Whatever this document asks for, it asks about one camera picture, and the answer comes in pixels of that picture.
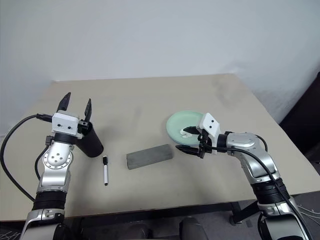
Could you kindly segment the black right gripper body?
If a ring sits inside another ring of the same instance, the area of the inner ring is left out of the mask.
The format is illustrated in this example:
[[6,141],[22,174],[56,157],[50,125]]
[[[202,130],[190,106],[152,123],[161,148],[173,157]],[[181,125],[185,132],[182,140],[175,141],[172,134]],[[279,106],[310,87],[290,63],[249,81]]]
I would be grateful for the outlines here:
[[209,138],[209,133],[203,130],[199,136],[199,149],[198,149],[198,156],[203,159],[206,153],[212,153],[212,140]]

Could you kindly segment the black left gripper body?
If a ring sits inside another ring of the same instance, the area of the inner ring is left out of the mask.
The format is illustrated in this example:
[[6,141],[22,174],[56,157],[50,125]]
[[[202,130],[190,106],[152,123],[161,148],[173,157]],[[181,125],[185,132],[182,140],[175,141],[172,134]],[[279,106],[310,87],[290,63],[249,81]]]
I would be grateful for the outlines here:
[[83,137],[88,134],[91,130],[91,123],[89,121],[85,121],[81,119],[77,125],[77,133],[82,135]]

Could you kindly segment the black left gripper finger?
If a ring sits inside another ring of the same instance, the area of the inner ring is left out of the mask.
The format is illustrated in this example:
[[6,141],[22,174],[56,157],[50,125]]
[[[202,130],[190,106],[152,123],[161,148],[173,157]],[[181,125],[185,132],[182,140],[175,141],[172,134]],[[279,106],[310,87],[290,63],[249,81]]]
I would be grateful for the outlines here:
[[69,106],[69,101],[71,97],[71,92],[68,92],[59,102],[58,107],[57,107],[57,112],[58,111],[66,111]]
[[91,115],[92,115],[92,100],[91,98],[89,98],[84,111],[84,116],[85,116],[84,122],[89,122]]

